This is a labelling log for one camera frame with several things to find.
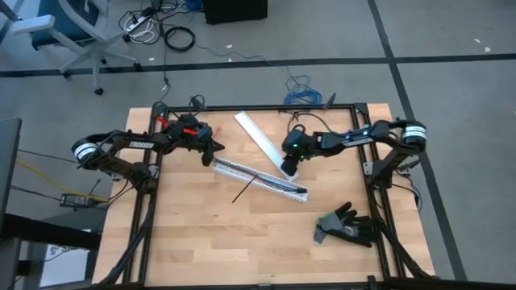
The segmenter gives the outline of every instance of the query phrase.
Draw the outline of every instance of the wooden table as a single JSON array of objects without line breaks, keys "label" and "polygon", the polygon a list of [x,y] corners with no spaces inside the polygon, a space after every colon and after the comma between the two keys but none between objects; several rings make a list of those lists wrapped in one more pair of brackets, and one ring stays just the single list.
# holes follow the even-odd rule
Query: wooden table
[{"label": "wooden table", "polygon": [[[369,104],[372,122],[391,120],[386,104]],[[313,111],[334,131],[352,128],[349,110]],[[238,112],[203,112],[215,139],[226,146],[216,155],[232,162],[281,176],[276,167],[234,119]],[[286,135],[289,114],[247,111],[249,117],[276,144]],[[127,129],[146,131],[150,109],[132,109]],[[318,119],[301,116],[307,132],[327,131]],[[379,144],[383,158],[390,147]],[[141,161],[143,152],[126,149],[122,158]],[[313,241],[317,218],[347,201],[359,214],[368,215],[368,202],[358,151],[352,148],[331,158],[318,157],[298,167],[297,183],[310,188],[309,201],[301,203],[262,189],[249,187],[236,203],[231,201],[245,183],[203,167],[201,155],[177,149],[163,159],[156,215],[152,232],[147,286],[216,284],[291,284],[381,280],[378,254],[337,238],[323,244]],[[409,187],[395,176],[393,182]],[[123,182],[113,187],[118,192]],[[433,273],[430,254],[411,192],[389,189],[389,198],[400,242],[423,270]],[[119,198],[109,209],[102,236],[94,281],[99,281],[118,261],[127,246],[135,192]],[[137,276],[139,252],[133,278]],[[393,264],[387,247],[389,264]]]}]

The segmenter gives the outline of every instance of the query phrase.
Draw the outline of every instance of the metal ruler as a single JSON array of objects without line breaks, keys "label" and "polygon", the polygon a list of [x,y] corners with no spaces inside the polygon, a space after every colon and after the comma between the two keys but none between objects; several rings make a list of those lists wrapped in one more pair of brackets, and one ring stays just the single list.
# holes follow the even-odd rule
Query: metal ruler
[{"label": "metal ruler", "polygon": [[283,163],[283,157],[277,150],[276,146],[265,136],[264,132],[258,128],[258,126],[249,118],[245,112],[240,112],[235,115],[236,121],[240,123],[242,128],[255,140],[256,144],[264,151],[266,156],[276,165],[277,169],[283,174],[288,181],[294,181],[298,178],[299,173],[296,172],[293,176],[288,175],[286,172],[281,170],[281,164]]},{"label": "metal ruler", "polygon": [[[272,193],[280,194],[284,197],[291,198],[300,202],[308,201],[308,192],[309,189],[301,186],[299,184],[295,184],[293,182],[283,180],[279,177],[272,176],[267,173],[259,172],[255,169],[249,168],[247,166],[243,166],[240,164],[232,163],[231,161],[224,160],[218,157],[215,157],[213,160],[213,170],[217,173],[223,174],[225,176],[229,176],[231,178],[235,178],[237,180],[249,182],[252,180],[254,176],[256,178],[251,182],[251,185],[259,187],[261,189],[268,190]],[[301,189],[302,191],[306,190],[306,193],[296,193],[293,191],[286,191],[279,189],[278,187],[288,188],[288,189]]]}]

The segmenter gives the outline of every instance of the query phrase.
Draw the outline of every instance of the yellow cable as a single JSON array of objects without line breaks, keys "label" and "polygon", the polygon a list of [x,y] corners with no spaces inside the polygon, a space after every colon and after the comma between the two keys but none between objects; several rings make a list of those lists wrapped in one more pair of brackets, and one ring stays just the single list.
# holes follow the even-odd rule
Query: yellow cable
[{"label": "yellow cable", "polygon": [[55,187],[57,187],[58,189],[66,192],[66,193],[77,194],[78,196],[81,196],[81,197],[89,197],[89,198],[94,199],[96,201],[108,202],[107,199],[104,199],[104,198],[101,198],[101,197],[96,197],[96,196],[93,196],[93,195],[87,194],[87,193],[81,193],[81,192],[72,190],[70,188],[66,188],[64,186],[61,186],[57,182],[55,182],[54,180],[51,180],[47,175],[42,173],[38,168],[34,168],[31,165],[25,164],[24,162],[22,162],[20,160],[16,160],[16,163],[21,165],[21,166],[23,166],[23,167],[25,167],[25,168],[27,168],[27,169],[32,170],[33,172],[36,172],[39,176],[43,177],[43,179],[45,179],[49,184],[54,185]]}]

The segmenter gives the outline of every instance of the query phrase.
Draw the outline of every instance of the glove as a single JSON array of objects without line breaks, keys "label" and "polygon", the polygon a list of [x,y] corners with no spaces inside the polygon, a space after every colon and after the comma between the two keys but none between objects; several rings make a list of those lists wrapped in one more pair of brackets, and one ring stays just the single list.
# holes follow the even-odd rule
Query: glove
[{"label": "glove", "polygon": [[357,217],[356,210],[349,210],[351,202],[347,202],[333,213],[318,220],[315,227],[314,240],[322,243],[327,234],[353,242],[365,247],[372,247],[380,235],[373,229],[373,221],[368,216]]}]

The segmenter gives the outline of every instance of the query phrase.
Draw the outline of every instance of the white joint band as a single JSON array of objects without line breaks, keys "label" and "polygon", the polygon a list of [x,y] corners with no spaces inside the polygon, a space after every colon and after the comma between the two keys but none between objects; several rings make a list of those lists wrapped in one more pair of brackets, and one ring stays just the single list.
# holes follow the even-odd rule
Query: white joint band
[{"label": "white joint band", "polygon": [[75,151],[73,152],[73,155],[75,156],[75,158],[80,160],[82,157],[84,157],[84,155],[96,151],[97,148],[98,148],[98,146],[93,143],[82,144],[77,149],[75,149]]},{"label": "white joint band", "polygon": [[416,136],[426,139],[427,138],[427,129],[420,127],[420,126],[408,126],[405,129],[405,132],[403,133],[402,138],[416,137]]}]

